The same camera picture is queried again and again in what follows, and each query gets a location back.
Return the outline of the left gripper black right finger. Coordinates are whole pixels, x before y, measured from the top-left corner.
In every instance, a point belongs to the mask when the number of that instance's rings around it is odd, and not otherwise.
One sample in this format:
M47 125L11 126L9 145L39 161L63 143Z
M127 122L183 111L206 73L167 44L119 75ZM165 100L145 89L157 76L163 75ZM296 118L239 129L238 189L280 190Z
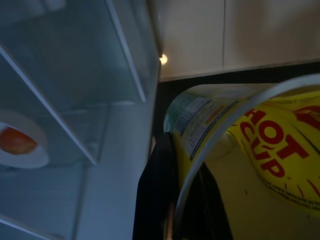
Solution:
M183 212L182 239L233 239L218 184L205 164L190 187Z

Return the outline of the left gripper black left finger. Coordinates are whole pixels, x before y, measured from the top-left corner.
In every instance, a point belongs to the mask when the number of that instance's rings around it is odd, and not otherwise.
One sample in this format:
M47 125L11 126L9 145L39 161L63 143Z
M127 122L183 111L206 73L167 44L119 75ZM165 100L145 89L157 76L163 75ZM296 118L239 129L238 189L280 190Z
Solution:
M176 148L170 132L163 133L140 176L133 223L133 240L162 240L170 204L179 195Z

